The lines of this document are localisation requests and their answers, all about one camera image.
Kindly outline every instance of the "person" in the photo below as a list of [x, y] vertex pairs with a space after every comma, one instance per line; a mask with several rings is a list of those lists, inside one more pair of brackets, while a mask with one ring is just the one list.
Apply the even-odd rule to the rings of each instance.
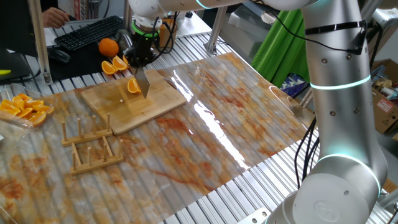
[[58, 8], [58, 0], [40, 0], [40, 5], [45, 28], [59, 29], [69, 22], [69, 14]]

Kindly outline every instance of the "knife blade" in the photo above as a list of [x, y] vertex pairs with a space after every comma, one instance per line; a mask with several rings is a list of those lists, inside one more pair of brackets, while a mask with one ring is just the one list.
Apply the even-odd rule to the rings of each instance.
[[137, 80], [137, 84], [141, 89], [141, 93], [144, 95], [144, 98], [147, 98], [150, 81], [148, 80], [148, 77], [145, 74], [144, 70], [142, 68], [138, 68], [135, 72], [134, 77]]

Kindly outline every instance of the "person's hand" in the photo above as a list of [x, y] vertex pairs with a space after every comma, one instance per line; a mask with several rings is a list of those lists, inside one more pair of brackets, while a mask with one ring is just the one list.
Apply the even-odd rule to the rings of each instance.
[[69, 22], [69, 15], [59, 9], [51, 7], [43, 12], [43, 25], [45, 28], [61, 28]]

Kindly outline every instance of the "plastic container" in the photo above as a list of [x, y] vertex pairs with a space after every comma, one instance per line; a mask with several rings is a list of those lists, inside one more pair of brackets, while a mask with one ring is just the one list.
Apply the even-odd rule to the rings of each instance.
[[[20, 93], [32, 97], [33, 100], [44, 100], [44, 105], [47, 106], [54, 106], [57, 102], [57, 99], [53, 96], [41, 94], [37, 91], [27, 89], [24, 86], [18, 84], [6, 85], [1, 91], [0, 102], [2, 102], [3, 100], [12, 101], [12, 99]], [[0, 121], [7, 122], [11, 125], [15, 125], [23, 129], [32, 129], [34, 127], [31, 121], [1, 110]]]

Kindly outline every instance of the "orange slice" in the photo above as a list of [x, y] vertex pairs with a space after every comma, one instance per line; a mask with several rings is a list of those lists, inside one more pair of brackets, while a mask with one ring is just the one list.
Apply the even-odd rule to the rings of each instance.
[[18, 117], [27, 118], [32, 114], [32, 112], [33, 112], [32, 108], [26, 108], [18, 115]]
[[0, 111], [4, 111], [4, 112], [7, 112], [7, 113], [15, 115], [15, 116], [17, 116], [19, 114], [19, 112], [16, 110], [10, 110], [10, 109], [4, 109], [4, 108], [0, 108]]
[[107, 61], [103, 61], [101, 66], [102, 71], [104, 71], [104, 73], [107, 75], [113, 75], [118, 71], [117, 68], [115, 68], [111, 63]]
[[3, 101], [1, 102], [1, 104], [0, 104], [0, 108], [3, 109], [3, 110], [13, 110], [13, 111], [16, 111], [17, 114], [19, 114], [19, 113], [21, 112], [21, 109], [19, 108], [19, 106], [18, 106], [16, 103], [11, 102], [11, 101], [9, 101], [9, 100], [3, 100]]
[[44, 111], [47, 114], [52, 114], [54, 112], [54, 107], [46, 105], [33, 105], [33, 109], [37, 112]]
[[33, 113], [31, 113], [28, 117], [26, 117], [25, 119], [31, 119], [31, 118], [33, 118], [34, 116], [36, 116], [37, 115], [37, 113], [36, 112], [33, 112]]
[[127, 60], [126, 56], [123, 55], [123, 62], [126, 63], [127, 67], [129, 66], [129, 60]]
[[15, 96], [12, 101], [19, 106], [19, 108], [23, 111], [25, 109], [25, 101], [21, 96]]
[[123, 60], [119, 58], [119, 56], [115, 56], [112, 60], [112, 64], [115, 68], [117, 68], [119, 71], [124, 71], [128, 68], [127, 64], [124, 63]]
[[129, 80], [129, 83], [127, 84], [127, 90], [129, 90], [129, 92], [132, 94], [141, 93], [141, 89], [138, 86], [136, 78], [132, 78]]
[[33, 108], [34, 105], [44, 105], [43, 100], [25, 100], [25, 108]]
[[45, 121], [47, 114], [44, 111], [38, 112], [29, 119], [32, 122], [33, 127], [42, 125]]
[[25, 94], [23, 94], [23, 93], [18, 94], [18, 96], [22, 97], [22, 99], [24, 99], [24, 100], [33, 100], [32, 97], [27, 96], [27, 95], [25, 95]]

